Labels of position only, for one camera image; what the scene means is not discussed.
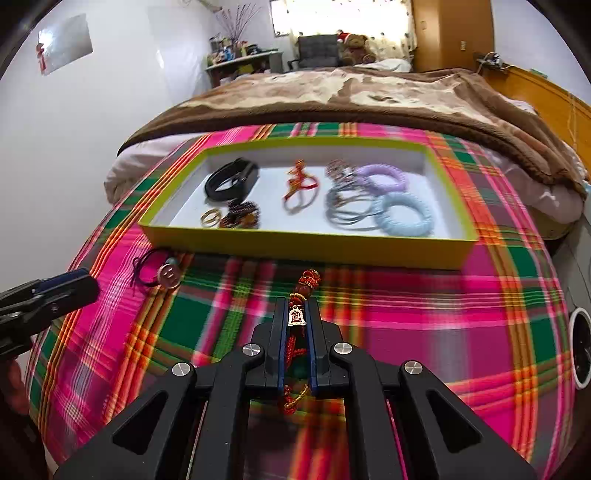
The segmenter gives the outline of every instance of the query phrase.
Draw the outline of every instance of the wooden headboard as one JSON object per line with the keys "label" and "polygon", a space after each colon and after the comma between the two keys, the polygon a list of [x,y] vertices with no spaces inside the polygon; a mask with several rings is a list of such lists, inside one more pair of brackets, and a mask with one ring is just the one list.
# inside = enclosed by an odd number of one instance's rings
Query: wooden headboard
{"label": "wooden headboard", "polygon": [[523,100],[532,105],[548,126],[568,145],[573,146],[573,138],[569,133],[569,116],[571,129],[575,131],[577,153],[591,171],[591,108],[589,105],[571,96],[569,92],[548,80],[518,67],[511,67],[504,72],[485,70],[486,81],[497,92],[515,99]]}

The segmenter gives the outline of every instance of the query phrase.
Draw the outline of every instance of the pendant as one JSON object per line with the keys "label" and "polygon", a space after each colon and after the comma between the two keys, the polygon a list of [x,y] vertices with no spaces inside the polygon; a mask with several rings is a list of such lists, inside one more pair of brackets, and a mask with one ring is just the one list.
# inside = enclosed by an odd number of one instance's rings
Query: pendant
{"label": "pendant", "polygon": [[304,320],[304,314],[302,313],[302,311],[297,308],[297,307],[293,307],[290,310],[290,314],[287,318],[287,326],[288,327],[294,327],[297,325],[305,325],[306,321]]}

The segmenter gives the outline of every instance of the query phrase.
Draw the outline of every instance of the triangular cutout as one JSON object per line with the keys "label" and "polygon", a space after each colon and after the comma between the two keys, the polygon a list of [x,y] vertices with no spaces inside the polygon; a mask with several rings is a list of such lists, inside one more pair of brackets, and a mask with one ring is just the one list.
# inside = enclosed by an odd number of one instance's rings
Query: triangular cutout
{"label": "triangular cutout", "polygon": [[166,392],[160,392],[155,395],[144,408],[131,417],[113,435],[113,443],[137,455],[143,455],[148,450],[152,434],[158,424],[167,399],[168,394]]}
{"label": "triangular cutout", "polygon": [[437,391],[429,390],[427,399],[450,453],[461,452],[480,442],[480,434]]}

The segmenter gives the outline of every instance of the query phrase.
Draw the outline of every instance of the blanket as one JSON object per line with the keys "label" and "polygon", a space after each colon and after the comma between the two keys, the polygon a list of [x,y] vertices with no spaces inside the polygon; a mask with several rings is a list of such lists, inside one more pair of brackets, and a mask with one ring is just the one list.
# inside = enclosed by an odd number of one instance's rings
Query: blanket
{"label": "blanket", "polygon": [[153,119],[119,152],[165,135],[281,122],[369,122],[436,131],[506,155],[534,180],[586,196],[560,138],[463,69],[393,73],[344,67],[238,78]]}
{"label": "blanket", "polygon": [[[358,135],[433,150],[457,185],[479,241],[461,271],[258,260],[178,252],[181,286],[145,295],[129,285],[132,259],[151,248],[137,222],[204,148],[264,138]],[[151,278],[162,261],[142,274]],[[375,359],[427,365],[546,479],[569,451],[574,386],[568,315],[527,211],[480,146],[399,127],[258,125],[205,134],[151,170],[98,226],[72,264],[100,284],[99,300],[37,337],[26,385],[31,417],[62,463],[179,360],[206,365],[270,321],[274,299],[302,270],[324,320]],[[583,424],[581,418],[575,423]],[[249,479],[349,478],[342,401],[306,397],[292,416],[253,402]]]}

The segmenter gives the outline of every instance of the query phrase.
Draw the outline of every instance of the human hand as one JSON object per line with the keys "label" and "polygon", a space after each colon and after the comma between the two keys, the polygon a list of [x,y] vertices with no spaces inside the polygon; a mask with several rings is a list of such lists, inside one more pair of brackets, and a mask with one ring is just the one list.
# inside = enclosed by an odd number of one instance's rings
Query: human hand
{"label": "human hand", "polygon": [[0,392],[9,407],[20,415],[28,415],[29,399],[21,379],[21,367],[15,360],[0,364]]}

